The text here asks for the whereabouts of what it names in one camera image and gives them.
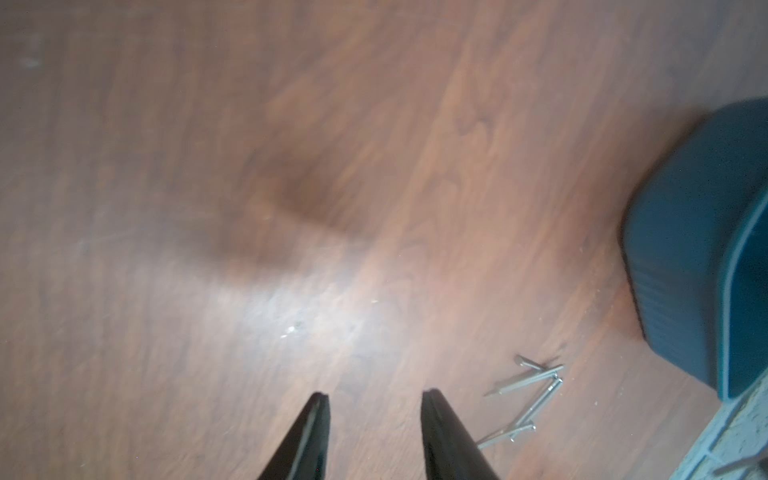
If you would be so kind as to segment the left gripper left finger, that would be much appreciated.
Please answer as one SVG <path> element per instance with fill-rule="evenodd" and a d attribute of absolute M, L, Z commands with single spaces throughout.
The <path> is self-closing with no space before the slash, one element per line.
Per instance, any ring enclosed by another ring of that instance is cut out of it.
<path fill-rule="evenodd" d="M 324 479 L 330 426 L 329 396 L 314 392 L 258 479 Z"/>

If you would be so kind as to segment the steel nail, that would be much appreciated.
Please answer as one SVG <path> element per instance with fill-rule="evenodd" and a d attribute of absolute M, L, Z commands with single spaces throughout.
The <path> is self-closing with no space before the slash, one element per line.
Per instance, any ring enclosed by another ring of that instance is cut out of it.
<path fill-rule="evenodd" d="M 499 442 L 502 442 L 504 440 L 513 441 L 514 438 L 520 433 L 527 432 L 527 431 L 535 431 L 535 430 L 536 430 L 536 426 L 531 421 L 527 421 L 519 425 L 512 425 L 512 426 L 509 426 L 508 428 L 504 428 L 502 430 L 499 430 L 498 432 L 489 434 L 483 439 L 478 440 L 476 442 L 476 446 L 478 449 L 482 450 L 482 449 L 488 448 L 491 445 L 495 445 Z"/>
<path fill-rule="evenodd" d="M 522 355 L 516 355 L 515 356 L 515 362 L 518 365 L 520 365 L 521 367 L 526 367 L 526 368 L 537 370 L 537 371 L 541 371 L 541 370 L 546 370 L 547 369 L 546 366 L 544 366 L 542 364 L 539 364 L 539 363 L 537 363 L 537 362 L 535 362 L 535 361 L 533 361 L 531 359 L 528 359 L 527 357 L 524 357 Z"/>
<path fill-rule="evenodd" d="M 495 384 L 485 397 L 505 395 L 513 390 L 523 388 L 544 380 L 557 379 L 559 372 L 564 368 L 563 364 L 543 370 L 532 370 L 522 376 Z"/>
<path fill-rule="evenodd" d="M 517 428 L 523 424 L 532 422 L 533 418 L 552 400 L 562 385 L 562 378 L 554 379 L 552 383 L 525 408 L 522 414 L 518 416 L 513 423 L 513 427 Z"/>

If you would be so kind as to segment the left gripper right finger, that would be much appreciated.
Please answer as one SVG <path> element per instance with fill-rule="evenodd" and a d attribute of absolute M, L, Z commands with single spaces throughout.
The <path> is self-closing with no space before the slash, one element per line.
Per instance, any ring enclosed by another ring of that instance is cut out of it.
<path fill-rule="evenodd" d="M 420 419 L 427 479 L 498 479 L 440 390 L 422 393 Z"/>

